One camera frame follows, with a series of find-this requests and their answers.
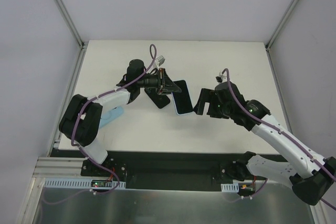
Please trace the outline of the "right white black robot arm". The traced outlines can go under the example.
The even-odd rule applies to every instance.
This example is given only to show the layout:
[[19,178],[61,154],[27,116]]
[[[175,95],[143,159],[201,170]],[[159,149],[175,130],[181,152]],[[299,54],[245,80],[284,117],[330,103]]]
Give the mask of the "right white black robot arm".
[[306,204],[316,205],[335,183],[335,158],[325,158],[304,145],[286,130],[257,100],[245,100],[231,82],[218,84],[215,89],[202,88],[193,111],[217,119],[231,119],[248,132],[259,136],[272,146],[285,162],[276,162],[246,152],[242,158],[225,168],[226,174],[244,181],[253,176],[271,179],[292,189]]

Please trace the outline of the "black cased phone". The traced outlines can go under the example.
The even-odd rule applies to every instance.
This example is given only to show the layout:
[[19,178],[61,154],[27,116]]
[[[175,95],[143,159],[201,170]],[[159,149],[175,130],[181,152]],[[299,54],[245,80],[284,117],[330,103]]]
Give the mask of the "black cased phone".
[[171,100],[166,95],[159,95],[159,96],[160,96],[160,102],[154,103],[157,108],[162,109],[166,107],[168,104],[170,104]]

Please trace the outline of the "light blue phone case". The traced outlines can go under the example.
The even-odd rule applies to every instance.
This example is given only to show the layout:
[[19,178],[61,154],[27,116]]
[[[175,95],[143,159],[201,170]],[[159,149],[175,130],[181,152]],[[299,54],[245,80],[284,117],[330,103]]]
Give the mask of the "light blue phone case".
[[185,115],[193,112],[193,106],[188,91],[172,93],[175,112],[177,115]]

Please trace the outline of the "black smartphone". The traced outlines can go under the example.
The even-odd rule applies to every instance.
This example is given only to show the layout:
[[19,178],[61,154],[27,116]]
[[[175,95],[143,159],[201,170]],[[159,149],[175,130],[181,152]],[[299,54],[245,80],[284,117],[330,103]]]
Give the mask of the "black smartphone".
[[193,112],[193,106],[185,80],[174,81],[174,83],[181,89],[181,92],[173,92],[173,102],[175,112],[177,115],[185,115]]

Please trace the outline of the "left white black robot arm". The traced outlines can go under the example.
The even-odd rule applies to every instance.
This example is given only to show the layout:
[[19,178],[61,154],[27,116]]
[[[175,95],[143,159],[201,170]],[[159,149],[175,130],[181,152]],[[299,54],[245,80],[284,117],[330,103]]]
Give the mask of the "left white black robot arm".
[[94,161],[92,169],[99,176],[106,176],[111,170],[111,164],[106,160],[108,152],[97,137],[101,118],[107,112],[133,102],[142,88],[153,89],[158,95],[182,91],[164,68],[146,73],[144,62],[134,59],[113,90],[92,98],[74,95],[60,120],[59,131]]

